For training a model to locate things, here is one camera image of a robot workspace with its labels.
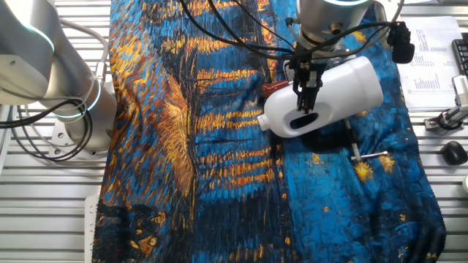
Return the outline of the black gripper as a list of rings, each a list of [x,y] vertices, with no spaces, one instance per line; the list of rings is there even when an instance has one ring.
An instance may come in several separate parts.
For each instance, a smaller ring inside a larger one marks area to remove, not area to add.
[[[293,58],[287,68],[293,73],[292,80],[297,83],[298,111],[308,113],[314,109],[317,93],[322,87],[322,76],[328,66],[328,59],[316,59],[313,55]]]

